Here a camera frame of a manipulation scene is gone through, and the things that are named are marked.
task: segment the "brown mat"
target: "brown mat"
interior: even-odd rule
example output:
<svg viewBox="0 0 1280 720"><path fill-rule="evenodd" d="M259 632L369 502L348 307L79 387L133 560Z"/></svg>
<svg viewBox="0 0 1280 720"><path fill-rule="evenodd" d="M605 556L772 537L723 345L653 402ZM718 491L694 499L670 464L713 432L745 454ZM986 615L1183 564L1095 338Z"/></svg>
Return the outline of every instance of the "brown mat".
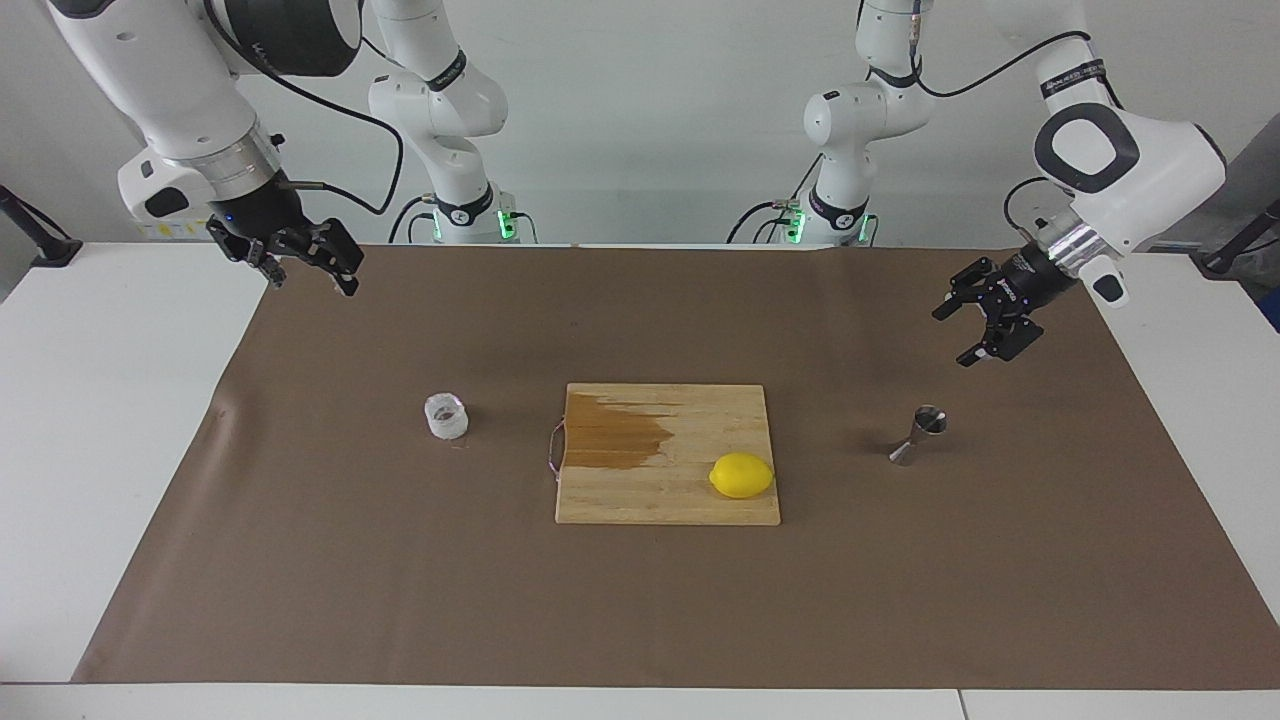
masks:
<svg viewBox="0 0 1280 720"><path fill-rule="evenodd" d="M929 311L973 256L370 249L355 300L293 266L74 679L1280 688L1083 291L1019 361L955 365L979 319ZM571 380L764 384L782 525L557 525ZM950 434L897 469L923 402Z"/></svg>

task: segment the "cutting board handle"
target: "cutting board handle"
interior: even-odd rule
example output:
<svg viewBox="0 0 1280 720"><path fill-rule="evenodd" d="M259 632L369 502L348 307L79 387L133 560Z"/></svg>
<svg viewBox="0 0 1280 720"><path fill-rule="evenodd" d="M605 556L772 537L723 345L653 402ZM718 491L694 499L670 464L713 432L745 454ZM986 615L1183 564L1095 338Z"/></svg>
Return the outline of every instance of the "cutting board handle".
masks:
<svg viewBox="0 0 1280 720"><path fill-rule="evenodd" d="M552 473L556 474L556 484L559 484L559 469L564 466L563 442L561 442L561 452L559 452L561 464L556 465L556 438L562 434L564 434L564 418L561 418L561 421L556 424L556 428L552 430L552 439L550 442L547 443L547 466L550 468Z"/></svg>

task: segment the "blue object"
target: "blue object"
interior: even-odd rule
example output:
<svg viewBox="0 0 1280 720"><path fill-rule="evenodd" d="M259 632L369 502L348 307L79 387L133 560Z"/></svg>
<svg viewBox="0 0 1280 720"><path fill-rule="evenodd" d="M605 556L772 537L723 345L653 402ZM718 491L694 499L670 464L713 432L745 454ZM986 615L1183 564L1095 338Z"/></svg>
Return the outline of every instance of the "blue object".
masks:
<svg viewBox="0 0 1280 720"><path fill-rule="evenodd" d="M1258 307L1266 319L1271 322L1271 327L1280 333L1280 288L1271 291L1271 295L1258 301Z"/></svg>

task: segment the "lemon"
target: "lemon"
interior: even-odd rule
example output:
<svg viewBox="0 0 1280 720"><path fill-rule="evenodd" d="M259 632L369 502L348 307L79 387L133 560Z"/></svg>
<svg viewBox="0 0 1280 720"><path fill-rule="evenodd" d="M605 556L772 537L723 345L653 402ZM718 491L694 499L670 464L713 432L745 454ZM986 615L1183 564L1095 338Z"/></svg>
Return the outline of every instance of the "lemon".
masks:
<svg viewBox="0 0 1280 720"><path fill-rule="evenodd" d="M749 452L730 452L716 461L709 479L721 495L746 500L769 489L773 470L768 462Z"/></svg>

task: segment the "table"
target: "table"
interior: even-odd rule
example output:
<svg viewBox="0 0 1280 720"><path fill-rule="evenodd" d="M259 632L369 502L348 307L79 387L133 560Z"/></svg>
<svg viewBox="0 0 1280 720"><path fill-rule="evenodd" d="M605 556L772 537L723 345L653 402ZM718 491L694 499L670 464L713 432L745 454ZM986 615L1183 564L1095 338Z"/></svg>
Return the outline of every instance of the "table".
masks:
<svg viewBox="0 0 1280 720"><path fill-rule="evenodd" d="M404 247L404 252L430 249ZM520 247L512 247L520 252ZM1103 310L1188 468L1280 616L1280 336L1185 258L1125 263L1134 302ZM180 461L265 283L210 245L91 245L0 305L0 682L63 683ZM137 452L136 438L147 438ZM1275 717L1280 692L727 692L329 685L0 688L0 715L511 715L972 719Z"/></svg>

